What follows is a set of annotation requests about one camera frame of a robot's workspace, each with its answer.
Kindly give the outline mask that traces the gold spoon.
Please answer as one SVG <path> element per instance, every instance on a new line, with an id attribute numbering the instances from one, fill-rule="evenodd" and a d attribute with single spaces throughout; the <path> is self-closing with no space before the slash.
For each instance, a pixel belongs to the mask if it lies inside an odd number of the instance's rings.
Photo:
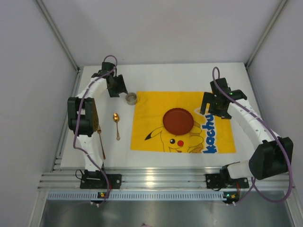
<path id="1" fill-rule="evenodd" d="M 116 140 L 120 141 L 120 134 L 119 134 L 119 129 L 118 129 L 118 122 L 120 120 L 120 117 L 119 117 L 118 113 L 113 114 L 113 120 L 116 123 Z"/>

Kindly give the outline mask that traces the yellow Pikachu cloth mat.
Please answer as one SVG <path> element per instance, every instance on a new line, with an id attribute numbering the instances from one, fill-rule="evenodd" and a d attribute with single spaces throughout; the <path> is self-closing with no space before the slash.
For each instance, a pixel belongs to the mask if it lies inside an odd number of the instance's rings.
<path id="1" fill-rule="evenodd" d="M 200 113 L 203 92 L 139 91 L 134 110 L 131 149 L 171 153 L 235 153 L 230 120 Z M 172 108 L 188 110 L 193 129 L 184 135 L 166 131 L 162 118 Z"/>

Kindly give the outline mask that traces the red plastic plate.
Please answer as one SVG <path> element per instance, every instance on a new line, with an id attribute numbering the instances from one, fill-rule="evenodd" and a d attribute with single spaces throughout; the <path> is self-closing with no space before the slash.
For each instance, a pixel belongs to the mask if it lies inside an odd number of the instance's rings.
<path id="1" fill-rule="evenodd" d="M 166 131 L 177 136 L 189 133 L 194 127 L 192 114 L 183 108 L 168 110 L 164 114 L 162 122 Z"/>

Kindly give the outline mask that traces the small metal cup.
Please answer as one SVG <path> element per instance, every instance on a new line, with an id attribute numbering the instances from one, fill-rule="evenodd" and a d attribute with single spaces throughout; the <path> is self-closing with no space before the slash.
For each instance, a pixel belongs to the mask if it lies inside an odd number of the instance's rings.
<path id="1" fill-rule="evenodd" d="M 137 103 L 137 94 L 130 92 L 125 96 L 128 105 L 135 105 Z"/>

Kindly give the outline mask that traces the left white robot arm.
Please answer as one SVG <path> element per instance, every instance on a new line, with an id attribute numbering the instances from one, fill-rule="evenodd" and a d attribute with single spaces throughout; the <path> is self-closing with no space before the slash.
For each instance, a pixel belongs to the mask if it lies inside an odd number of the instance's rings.
<path id="1" fill-rule="evenodd" d="M 88 172 L 99 171 L 103 166 L 103 157 L 99 154 L 102 146 L 94 142 L 93 134 L 100 129 L 95 99 L 104 91 L 110 97 L 128 93 L 123 75 L 118 75 L 116 65 L 107 61 L 77 96 L 67 100 L 68 127 L 74 133 L 73 148 L 83 152 Z"/>

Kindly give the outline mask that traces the copper fork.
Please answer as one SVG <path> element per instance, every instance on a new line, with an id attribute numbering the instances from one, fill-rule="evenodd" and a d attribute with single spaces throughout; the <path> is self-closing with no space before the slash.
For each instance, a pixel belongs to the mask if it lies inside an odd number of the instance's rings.
<path id="1" fill-rule="evenodd" d="M 101 127 L 100 127 L 100 125 L 98 125 L 97 133 L 99 135 L 99 140 L 100 140 L 100 144 L 101 144 L 102 157 L 105 160 L 106 155 L 105 155 L 105 152 L 104 152 L 103 142 L 102 142 L 102 138 L 101 138 L 101 132 L 102 132 Z"/>

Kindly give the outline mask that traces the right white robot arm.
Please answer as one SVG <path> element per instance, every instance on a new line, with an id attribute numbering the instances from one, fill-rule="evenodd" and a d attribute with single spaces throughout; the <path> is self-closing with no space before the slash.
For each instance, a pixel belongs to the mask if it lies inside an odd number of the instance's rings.
<path id="1" fill-rule="evenodd" d="M 254 177 L 263 180 L 288 172 L 294 147 L 292 140 L 282 138 L 264 126 L 247 96 L 241 90 L 231 90 L 225 78 L 212 81 L 210 86 L 212 91 L 204 93 L 200 112 L 235 120 L 255 150 L 248 160 L 223 166 L 224 174 L 229 179 Z"/>

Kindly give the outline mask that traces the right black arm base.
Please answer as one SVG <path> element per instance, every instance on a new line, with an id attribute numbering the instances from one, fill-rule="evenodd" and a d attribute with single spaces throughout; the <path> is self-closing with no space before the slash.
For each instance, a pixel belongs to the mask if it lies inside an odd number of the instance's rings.
<path id="1" fill-rule="evenodd" d="M 219 191 L 221 189 L 248 189 L 249 182 L 247 178 L 238 179 L 227 179 L 221 174 L 205 174 L 206 187 L 207 189 L 212 189 L 214 191 Z"/>

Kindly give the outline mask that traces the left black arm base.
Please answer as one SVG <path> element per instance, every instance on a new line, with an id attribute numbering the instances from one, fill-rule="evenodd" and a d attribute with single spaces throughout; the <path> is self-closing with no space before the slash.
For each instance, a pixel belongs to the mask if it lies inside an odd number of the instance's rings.
<path id="1" fill-rule="evenodd" d="M 107 174 L 110 189 L 120 189 L 122 184 L 121 174 Z M 83 175 L 80 182 L 81 189 L 107 189 L 107 181 L 100 176 Z"/>

